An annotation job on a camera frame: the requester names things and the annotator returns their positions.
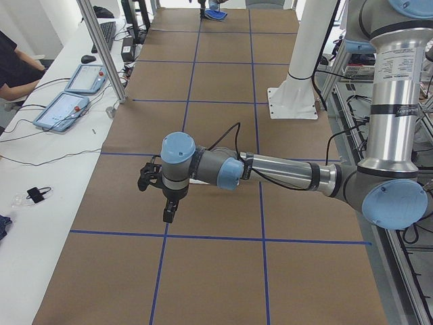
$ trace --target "power adapter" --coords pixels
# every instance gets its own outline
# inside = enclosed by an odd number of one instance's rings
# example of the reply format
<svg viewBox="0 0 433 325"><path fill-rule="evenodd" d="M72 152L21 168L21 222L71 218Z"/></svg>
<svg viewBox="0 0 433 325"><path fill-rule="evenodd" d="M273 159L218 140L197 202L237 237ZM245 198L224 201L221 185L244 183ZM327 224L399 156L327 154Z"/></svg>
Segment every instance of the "power adapter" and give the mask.
<svg viewBox="0 0 433 325"><path fill-rule="evenodd" d="M122 43L122 60L123 62L132 62L135 57L135 45L132 37L125 37Z"/></svg>

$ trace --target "black shirt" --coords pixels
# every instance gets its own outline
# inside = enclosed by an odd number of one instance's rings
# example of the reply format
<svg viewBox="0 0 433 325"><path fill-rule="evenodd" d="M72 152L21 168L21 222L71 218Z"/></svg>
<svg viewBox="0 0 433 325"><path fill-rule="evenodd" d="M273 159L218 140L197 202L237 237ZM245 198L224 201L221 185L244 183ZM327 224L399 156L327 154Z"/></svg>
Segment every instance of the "black shirt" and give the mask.
<svg viewBox="0 0 433 325"><path fill-rule="evenodd" d="M0 31L0 88L4 84L11 88L26 85L43 76L43 71L22 61L15 49L16 44Z"/></svg>

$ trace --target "white table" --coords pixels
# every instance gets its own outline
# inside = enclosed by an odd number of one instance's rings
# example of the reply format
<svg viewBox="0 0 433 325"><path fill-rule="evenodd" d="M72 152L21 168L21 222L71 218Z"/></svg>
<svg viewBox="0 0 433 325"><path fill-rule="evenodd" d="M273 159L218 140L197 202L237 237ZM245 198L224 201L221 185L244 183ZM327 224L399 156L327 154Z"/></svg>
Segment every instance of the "white table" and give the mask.
<svg viewBox="0 0 433 325"><path fill-rule="evenodd" d="M123 19L116 20L117 31L123 26ZM123 67L121 45L121 41L114 42L111 50L118 71ZM82 23L40 84L71 77L80 64L81 56L91 54L91 46L89 33ZM65 86L66 82L62 82L38 89L28 97L26 104L47 105ZM41 163L68 153L98 149L112 123L105 110L116 99L110 87L104 97L90 107L87 115L78 119L64 134L47 132L0 143L0 153L24 162ZM32 121L39 113L40 110L19 111L6 131L12 130L21 118ZM21 122L13 133L4 133L0 141L37 131L40 130L32 124ZM0 158L0 214L13 221L8 235L0 241L0 324L32 323L98 157L99 153L80 154L40 167L24 166ZM33 207L12 207L16 194L25 193L35 186L51 186L52 196Z"/></svg>

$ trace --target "tablet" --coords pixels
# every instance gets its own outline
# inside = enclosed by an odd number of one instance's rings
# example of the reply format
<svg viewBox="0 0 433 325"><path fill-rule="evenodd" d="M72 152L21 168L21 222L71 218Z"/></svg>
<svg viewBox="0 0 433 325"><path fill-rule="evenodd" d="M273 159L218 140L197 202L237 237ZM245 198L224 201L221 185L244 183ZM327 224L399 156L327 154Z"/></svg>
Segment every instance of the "tablet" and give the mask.
<svg viewBox="0 0 433 325"><path fill-rule="evenodd" d="M106 69L98 64L80 64L65 91L68 93L97 93L106 80Z"/></svg>
<svg viewBox="0 0 433 325"><path fill-rule="evenodd" d="M89 98L63 91L36 117L33 125L63 132L85 112L87 105Z"/></svg>

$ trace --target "black keyboard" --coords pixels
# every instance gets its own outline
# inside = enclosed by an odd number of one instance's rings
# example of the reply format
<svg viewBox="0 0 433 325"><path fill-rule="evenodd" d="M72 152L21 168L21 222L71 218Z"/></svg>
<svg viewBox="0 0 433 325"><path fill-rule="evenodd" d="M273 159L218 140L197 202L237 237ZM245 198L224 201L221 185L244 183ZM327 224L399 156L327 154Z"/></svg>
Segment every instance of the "black keyboard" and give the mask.
<svg viewBox="0 0 433 325"><path fill-rule="evenodd" d="M116 22L103 22L99 25L101 26L102 34L104 34L104 38L106 39L108 49L111 51L114 35L116 34ZM92 53L97 53L95 44L93 44Z"/></svg>

